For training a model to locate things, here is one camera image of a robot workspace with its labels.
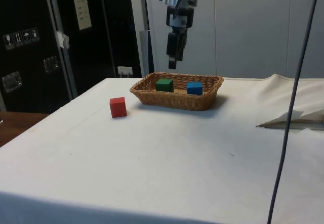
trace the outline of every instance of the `electrical outlet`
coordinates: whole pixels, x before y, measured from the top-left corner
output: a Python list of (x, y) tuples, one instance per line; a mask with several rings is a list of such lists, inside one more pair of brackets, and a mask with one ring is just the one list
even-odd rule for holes
[(133, 68), (131, 66), (118, 66), (119, 75), (133, 75)]

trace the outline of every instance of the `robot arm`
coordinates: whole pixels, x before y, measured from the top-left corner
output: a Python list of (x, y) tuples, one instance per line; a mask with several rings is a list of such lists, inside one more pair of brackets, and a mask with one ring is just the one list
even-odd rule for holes
[(197, 0), (159, 0), (167, 8), (167, 25), (172, 28), (168, 36), (167, 55), (169, 68), (176, 69), (177, 61), (182, 61), (187, 44), (188, 28), (193, 25), (194, 7)]

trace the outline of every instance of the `green cube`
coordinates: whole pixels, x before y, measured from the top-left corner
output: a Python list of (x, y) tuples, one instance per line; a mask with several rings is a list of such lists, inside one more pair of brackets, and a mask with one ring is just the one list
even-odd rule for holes
[(173, 80), (172, 79), (160, 79), (155, 84), (155, 90), (173, 93)]

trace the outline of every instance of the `blue cube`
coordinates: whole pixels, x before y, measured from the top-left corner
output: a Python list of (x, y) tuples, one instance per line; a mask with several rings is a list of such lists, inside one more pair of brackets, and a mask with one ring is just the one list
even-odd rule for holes
[(199, 81), (188, 82), (187, 93), (194, 95), (203, 95), (203, 84)]

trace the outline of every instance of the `wicker basket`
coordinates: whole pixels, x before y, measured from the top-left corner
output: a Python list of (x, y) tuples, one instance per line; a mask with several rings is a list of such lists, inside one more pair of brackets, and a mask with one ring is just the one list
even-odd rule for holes
[[(155, 83), (161, 79), (173, 79), (174, 93), (157, 92)], [(187, 82), (200, 81), (203, 94), (188, 95)], [(160, 105), (170, 108), (187, 110), (206, 110), (216, 99), (217, 90), (224, 79), (220, 76), (182, 75), (155, 72), (140, 80), (131, 88), (133, 93), (143, 104)]]

